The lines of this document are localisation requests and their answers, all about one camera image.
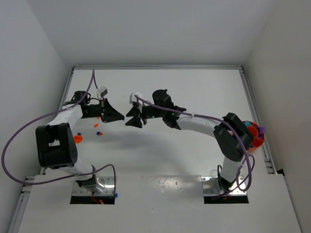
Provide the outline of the large teal lego brick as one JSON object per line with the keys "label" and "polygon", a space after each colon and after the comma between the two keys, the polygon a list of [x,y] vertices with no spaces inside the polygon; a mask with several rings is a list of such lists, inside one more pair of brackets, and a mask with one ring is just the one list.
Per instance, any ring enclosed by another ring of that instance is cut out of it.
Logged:
{"label": "large teal lego brick", "polygon": [[245,124],[245,126],[252,126],[252,123],[250,122],[250,121],[248,121],[248,120],[246,120],[246,121],[244,121],[244,124]]}

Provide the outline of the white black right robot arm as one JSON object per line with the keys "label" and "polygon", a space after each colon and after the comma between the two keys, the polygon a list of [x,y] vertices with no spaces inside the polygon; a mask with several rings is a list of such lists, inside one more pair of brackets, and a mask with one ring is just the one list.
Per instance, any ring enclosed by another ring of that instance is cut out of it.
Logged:
{"label": "white black right robot arm", "polygon": [[174,105],[166,89],[156,90],[152,97],[154,102],[150,103],[139,93],[130,95],[132,108],[127,113],[130,120],[126,126],[142,128],[149,119],[161,118],[172,129],[193,131],[215,138],[225,157],[217,175],[218,187],[225,193],[238,181],[243,163],[247,163],[249,172],[252,171],[253,165],[247,151],[254,136],[236,114],[228,113],[219,119],[187,113],[185,108]]}

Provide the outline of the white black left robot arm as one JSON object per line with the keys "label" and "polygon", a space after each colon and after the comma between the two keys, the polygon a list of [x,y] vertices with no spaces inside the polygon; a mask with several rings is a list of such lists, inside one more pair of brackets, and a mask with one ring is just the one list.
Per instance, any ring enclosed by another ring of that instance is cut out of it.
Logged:
{"label": "white black left robot arm", "polygon": [[78,158],[78,150],[71,129],[83,118],[100,118],[104,123],[124,120],[107,98],[107,89],[96,91],[97,104],[91,104],[86,91],[76,91],[70,101],[64,103],[62,111],[45,126],[36,128],[38,160],[43,168],[59,169],[75,176],[76,183],[91,192],[99,192],[104,185],[96,177],[95,167]]}

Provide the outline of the purple stepped lego brick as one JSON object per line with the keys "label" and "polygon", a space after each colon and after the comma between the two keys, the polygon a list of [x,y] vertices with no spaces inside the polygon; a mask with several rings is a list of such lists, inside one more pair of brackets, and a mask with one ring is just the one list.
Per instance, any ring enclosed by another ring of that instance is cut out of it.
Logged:
{"label": "purple stepped lego brick", "polygon": [[259,134],[265,134],[265,127],[256,126],[256,129],[258,130]]}

